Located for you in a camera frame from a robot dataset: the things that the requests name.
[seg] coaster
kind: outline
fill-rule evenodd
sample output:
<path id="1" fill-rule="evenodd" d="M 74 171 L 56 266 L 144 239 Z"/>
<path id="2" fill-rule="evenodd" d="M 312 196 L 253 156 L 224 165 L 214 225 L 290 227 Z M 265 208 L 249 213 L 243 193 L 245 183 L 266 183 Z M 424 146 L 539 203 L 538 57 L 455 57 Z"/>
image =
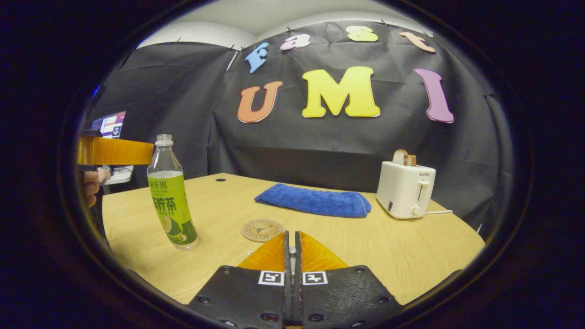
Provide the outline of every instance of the coaster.
<path id="1" fill-rule="evenodd" d="M 255 220 L 242 226 L 242 235 L 252 241 L 266 242 L 283 231 L 283 226 L 270 220 Z"/>

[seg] lemon tea bottle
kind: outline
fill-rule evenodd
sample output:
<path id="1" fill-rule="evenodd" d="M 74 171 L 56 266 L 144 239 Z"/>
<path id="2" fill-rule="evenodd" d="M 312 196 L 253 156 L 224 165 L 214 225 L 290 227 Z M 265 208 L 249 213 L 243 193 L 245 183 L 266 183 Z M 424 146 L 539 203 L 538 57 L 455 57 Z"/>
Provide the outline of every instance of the lemon tea bottle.
<path id="1" fill-rule="evenodd" d="M 147 170 L 154 208 L 173 245 L 193 249 L 199 245 L 199 237 L 187 205 L 183 167 L 173 153 L 173 137 L 158 135 L 154 144 L 156 151 Z"/>

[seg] blue towel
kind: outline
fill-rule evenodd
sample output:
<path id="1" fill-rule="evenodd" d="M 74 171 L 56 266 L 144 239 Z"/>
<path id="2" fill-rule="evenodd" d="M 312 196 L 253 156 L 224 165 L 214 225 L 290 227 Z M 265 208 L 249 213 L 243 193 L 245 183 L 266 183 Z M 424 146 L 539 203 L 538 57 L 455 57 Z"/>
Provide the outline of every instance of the blue towel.
<path id="1" fill-rule="evenodd" d="M 365 217 L 371 210 L 370 203 L 357 192 L 316 191 L 284 184 L 270 187 L 254 200 L 305 213 L 337 217 Z"/>

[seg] letter m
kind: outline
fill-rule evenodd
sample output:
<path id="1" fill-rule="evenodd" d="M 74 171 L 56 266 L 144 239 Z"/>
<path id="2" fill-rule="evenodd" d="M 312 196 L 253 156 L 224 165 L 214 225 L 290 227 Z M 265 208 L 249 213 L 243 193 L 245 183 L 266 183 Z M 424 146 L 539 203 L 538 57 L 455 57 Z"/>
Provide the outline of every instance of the letter m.
<path id="1" fill-rule="evenodd" d="M 369 67 L 353 66 L 348 68 L 338 83 L 325 70 L 306 72 L 302 78 L 308 84 L 307 107 L 302 110 L 305 118 L 320 118 L 325 115 L 321 97 L 333 115 L 341 112 L 341 107 L 349 95 L 349 105 L 345 112 L 349 116 L 379 116 L 380 108 L 374 103 L 370 76 L 374 73 Z"/>

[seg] hand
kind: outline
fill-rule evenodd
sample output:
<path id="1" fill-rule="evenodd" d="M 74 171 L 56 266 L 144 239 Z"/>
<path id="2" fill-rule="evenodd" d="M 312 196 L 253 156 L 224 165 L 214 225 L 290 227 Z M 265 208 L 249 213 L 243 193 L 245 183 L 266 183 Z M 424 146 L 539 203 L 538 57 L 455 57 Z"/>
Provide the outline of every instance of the hand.
<path id="1" fill-rule="evenodd" d="M 112 177 L 112 173 L 109 171 L 109 169 L 102 167 L 98 168 L 98 183 L 100 185 L 107 181 L 110 177 Z"/>
<path id="2" fill-rule="evenodd" d="M 96 202 L 94 194 L 99 191 L 97 172 L 83 172 L 83 191 L 87 206 L 90 208 L 93 207 Z"/>

